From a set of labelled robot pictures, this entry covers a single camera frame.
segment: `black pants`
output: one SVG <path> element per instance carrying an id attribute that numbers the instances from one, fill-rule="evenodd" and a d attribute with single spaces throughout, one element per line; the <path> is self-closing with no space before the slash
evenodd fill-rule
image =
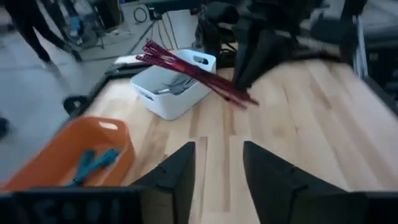
<path id="1" fill-rule="evenodd" d="M 35 50 L 41 60 L 49 62 L 51 61 L 50 55 L 40 44 L 33 28 L 60 49 L 65 49 L 65 42 L 50 30 L 37 3 L 35 1 L 28 2 L 22 7 L 6 9 L 26 42 Z"/>

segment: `white plastic bin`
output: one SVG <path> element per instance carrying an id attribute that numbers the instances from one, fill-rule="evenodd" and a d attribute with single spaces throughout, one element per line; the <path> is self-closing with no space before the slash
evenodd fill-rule
<path id="1" fill-rule="evenodd" d="M 212 55 L 193 50 L 178 50 L 175 55 L 206 71 L 216 72 L 216 58 Z M 166 120 L 179 118 L 211 91 L 205 85 L 196 82 L 179 95 L 154 94 L 156 90 L 165 87 L 164 83 L 170 83 L 176 75 L 179 73 L 154 65 L 131 78 L 131 84 L 140 94 L 145 106 Z"/>

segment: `orange plastic basket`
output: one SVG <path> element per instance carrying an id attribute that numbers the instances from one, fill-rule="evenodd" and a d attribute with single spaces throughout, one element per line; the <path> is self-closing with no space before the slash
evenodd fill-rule
<path id="1" fill-rule="evenodd" d="M 119 120 L 83 117 L 69 122 L 31 159 L 3 190 L 63 186 L 76 174 L 85 149 L 95 149 L 96 156 L 110 148 L 120 149 L 116 162 L 95 171 L 84 186 L 118 186 L 135 160 L 127 125 Z"/>

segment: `red sticks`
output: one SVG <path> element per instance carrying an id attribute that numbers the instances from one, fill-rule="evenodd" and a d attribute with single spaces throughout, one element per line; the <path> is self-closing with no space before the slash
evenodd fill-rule
<path id="1" fill-rule="evenodd" d="M 152 40 L 146 43 L 143 50 L 145 55 L 138 55 L 136 57 L 138 60 L 147 62 L 151 65 L 157 65 L 162 68 L 187 74 L 213 90 L 224 100 L 240 108 L 246 109 L 246 106 L 243 104 L 244 102 L 254 105 L 259 104 L 258 101 L 250 97 L 247 91 L 235 89 L 234 84 L 231 81 L 178 58 Z"/>

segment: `wooden tabletop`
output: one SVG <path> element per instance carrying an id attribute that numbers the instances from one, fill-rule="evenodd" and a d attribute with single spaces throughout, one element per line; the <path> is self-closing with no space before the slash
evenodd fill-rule
<path id="1" fill-rule="evenodd" d="M 211 93 L 166 121 L 143 106 L 129 79 L 115 80 L 86 114 L 127 122 L 137 159 L 124 185 L 197 143 L 191 224 L 259 223 L 244 175 L 247 140 L 346 190 L 398 189 L 397 118 L 348 66 L 283 64 L 251 94 L 260 106 L 243 111 Z"/>

